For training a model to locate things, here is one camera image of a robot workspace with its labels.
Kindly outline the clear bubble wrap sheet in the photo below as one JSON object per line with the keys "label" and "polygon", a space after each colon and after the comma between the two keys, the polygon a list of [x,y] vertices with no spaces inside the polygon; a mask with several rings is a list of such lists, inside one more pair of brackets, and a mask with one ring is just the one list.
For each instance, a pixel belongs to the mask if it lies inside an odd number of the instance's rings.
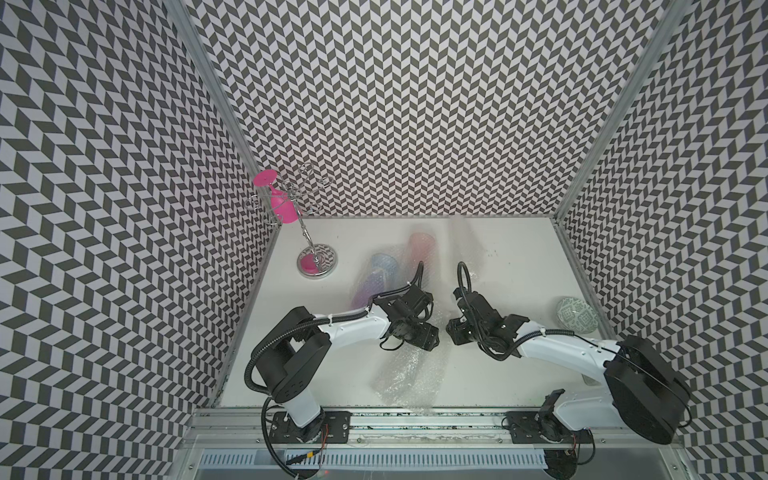
{"label": "clear bubble wrap sheet", "polygon": [[387,353],[371,388],[385,406],[426,411],[436,405],[449,358],[446,345],[425,351],[405,344]]}

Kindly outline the pink plastic wine glass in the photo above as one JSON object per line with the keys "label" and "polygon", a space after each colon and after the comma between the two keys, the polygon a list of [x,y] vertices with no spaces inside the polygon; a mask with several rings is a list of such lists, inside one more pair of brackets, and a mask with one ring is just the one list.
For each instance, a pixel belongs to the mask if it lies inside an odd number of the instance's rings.
{"label": "pink plastic wine glass", "polygon": [[298,220],[299,214],[289,194],[277,187],[278,172],[272,169],[259,172],[253,179],[256,187],[266,187],[269,194],[268,205],[281,224],[290,224]]}

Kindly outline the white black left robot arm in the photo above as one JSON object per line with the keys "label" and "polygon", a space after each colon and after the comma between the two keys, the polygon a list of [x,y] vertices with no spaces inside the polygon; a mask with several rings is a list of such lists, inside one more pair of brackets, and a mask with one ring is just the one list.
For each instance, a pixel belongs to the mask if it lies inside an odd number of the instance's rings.
{"label": "white black left robot arm", "polygon": [[439,330],[430,323],[433,310],[433,295],[414,282],[340,314],[314,315],[295,307],[251,351],[244,384],[284,408],[296,427],[315,428],[324,411],[310,384],[327,354],[392,337],[430,352],[439,345]]}

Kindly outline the pink wrapped vase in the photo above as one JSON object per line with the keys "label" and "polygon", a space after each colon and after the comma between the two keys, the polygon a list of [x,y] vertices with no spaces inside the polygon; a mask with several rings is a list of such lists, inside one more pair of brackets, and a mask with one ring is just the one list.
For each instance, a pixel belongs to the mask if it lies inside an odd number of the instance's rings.
{"label": "pink wrapped vase", "polygon": [[421,288],[434,287],[439,279],[440,262],[437,240],[427,232],[414,232],[410,235],[402,254],[400,277],[404,281],[414,278],[418,265],[423,264]]}

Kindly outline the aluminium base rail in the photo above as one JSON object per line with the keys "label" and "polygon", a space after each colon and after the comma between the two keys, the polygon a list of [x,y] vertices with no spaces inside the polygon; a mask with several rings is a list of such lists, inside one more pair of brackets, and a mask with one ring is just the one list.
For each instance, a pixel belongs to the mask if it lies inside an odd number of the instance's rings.
{"label": "aluminium base rail", "polygon": [[[262,448],[269,438],[279,448],[300,446],[289,415],[269,409],[261,422],[258,408],[203,409],[195,413],[183,448]],[[436,408],[414,412],[403,408],[327,408],[311,445],[379,448],[540,448],[575,445],[613,448],[656,448],[626,427],[562,431],[558,441],[544,436],[534,407]]]}

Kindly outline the blue purple wrapped vase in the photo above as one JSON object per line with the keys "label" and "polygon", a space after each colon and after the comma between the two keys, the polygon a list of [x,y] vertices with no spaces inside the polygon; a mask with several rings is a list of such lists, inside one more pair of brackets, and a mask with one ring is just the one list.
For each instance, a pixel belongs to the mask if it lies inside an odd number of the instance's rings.
{"label": "blue purple wrapped vase", "polygon": [[388,253],[374,253],[363,270],[352,296],[351,308],[366,306],[372,296],[395,288],[399,275],[398,260]]}

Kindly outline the green patterned bowl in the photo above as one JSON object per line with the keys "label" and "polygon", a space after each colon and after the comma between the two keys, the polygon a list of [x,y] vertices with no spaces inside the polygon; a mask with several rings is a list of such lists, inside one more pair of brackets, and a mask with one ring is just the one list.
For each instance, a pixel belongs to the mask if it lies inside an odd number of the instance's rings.
{"label": "green patterned bowl", "polygon": [[598,330],[599,315],[585,300],[566,297],[556,306],[556,316],[559,323],[567,330],[578,335],[586,335]]}

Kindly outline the clear wrapped vase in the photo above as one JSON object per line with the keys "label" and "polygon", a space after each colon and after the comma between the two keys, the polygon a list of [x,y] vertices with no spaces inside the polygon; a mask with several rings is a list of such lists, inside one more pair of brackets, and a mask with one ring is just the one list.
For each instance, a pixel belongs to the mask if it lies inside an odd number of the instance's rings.
{"label": "clear wrapped vase", "polygon": [[453,215],[449,219],[449,238],[452,261],[463,262],[471,281],[476,282],[485,270],[487,257],[478,231],[467,217]]}

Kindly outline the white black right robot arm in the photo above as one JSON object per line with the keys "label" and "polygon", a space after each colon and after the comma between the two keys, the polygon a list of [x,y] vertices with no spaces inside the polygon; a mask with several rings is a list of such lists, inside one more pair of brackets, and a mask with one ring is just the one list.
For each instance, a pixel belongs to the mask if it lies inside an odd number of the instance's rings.
{"label": "white black right robot arm", "polygon": [[536,422],[548,440],[582,430],[627,428],[668,445],[685,427],[691,389],[649,340],[586,338],[521,315],[502,316],[483,295],[465,287],[453,295],[462,315],[450,320],[446,331],[455,345],[475,343],[496,361],[540,360],[595,381],[588,390],[560,388],[545,397]]}

